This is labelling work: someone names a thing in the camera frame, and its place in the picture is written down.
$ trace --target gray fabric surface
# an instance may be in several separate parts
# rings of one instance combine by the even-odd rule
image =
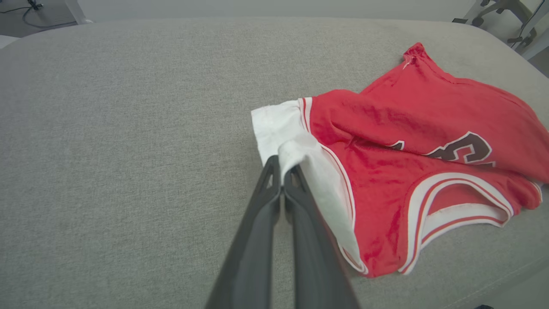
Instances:
[[[547,79],[460,24],[124,21],[0,49],[0,308],[202,307],[261,171],[250,111],[360,91],[418,41],[549,125]],[[548,220],[545,202],[447,233],[409,276],[351,280],[364,308],[472,308],[544,263]],[[281,220],[273,308],[293,306],[291,245]]]

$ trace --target clothing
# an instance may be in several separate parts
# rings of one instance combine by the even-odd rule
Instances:
[[[421,248],[453,228],[504,226],[537,207],[549,182],[549,133],[526,103],[443,72],[420,43],[404,59],[361,93],[252,112],[262,160],[279,154],[284,170],[301,162],[342,254],[368,277],[409,273]],[[281,119],[293,125],[272,125]]]

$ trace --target red and white shirt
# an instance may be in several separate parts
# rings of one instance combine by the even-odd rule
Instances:
[[[518,97],[443,72],[418,43],[360,93],[252,111],[261,158],[301,164],[345,259],[368,277],[409,273],[468,224],[502,227],[541,202],[549,133]]]

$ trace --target red fabric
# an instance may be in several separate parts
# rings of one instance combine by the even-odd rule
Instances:
[[[334,90],[313,97],[305,119],[349,176],[355,234],[369,277],[406,266],[410,198],[423,180],[448,172],[481,178],[505,197],[515,215],[540,203],[540,193],[523,175],[549,182],[549,134],[526,103],[443,72],[420,43],[404,59],[361,93]],[[389,147],[395,144],[401,151]],[[454,184],[425,211],[463,203],[496,207],[471,186]]]

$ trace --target black cable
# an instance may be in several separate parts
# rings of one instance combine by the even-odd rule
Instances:
[[[30,9],[30,8],[32,8],[32,7],[22,7],[22,8],[17,8],[17,9],[13,9],[13,10],[7,10],[5,12],[0,12],[0,13],[5,14],[5,13],[12,12],[12,11],[20,10],[20,9]]]
[[[525,27],[526,25],[528,25],[528,23],[530,22],[530,19],[532,19],[532,17],[534,17],[534,15],[536,15],[537,11],[541,8],[541,5],[542,5],[544,2],[545,2],[545,0],[542,0],[542,1],[541,1],[540,5],[538,5],[537,8],[536,8],[536,10],[532,13],[532,16],[530,16],[530,18],[526,21],[526,23],[524,23],[524,24],[522,25],[522,27],[520,27],[520,33],[518,34],[517,37],[521,37],[522,31],[524,31],[524,27]],[[515,45],[516,43],[522,43],[523,41],[524,41],[524,39],[522,39],[522,41],[518,41],[518,42],[513,43],[513,45],[511,45],[511,48],[513,48],[514,45]]]
[[[33,25],[33,24],[30,24],[26,17],[27,17],[27,14],[30,12],[30,10],[32,10],[32,8],[29,8],[24,14],[23,14],[23,23],[29,25],[29,26],[33,26],[33,27],[36,27],[36,28],[40,28],[40,29],[50,29],[50,28],[53,28],[53,27],[59,27],[59,26],[65,26],[65,25],[70,25],[70,24],[74,24],[76,23],[76,21],[71,21],[69,23],[62,23],[62,24],[56,24],[56,25],[51,25],[51,26],[38,26],[38,25]]]

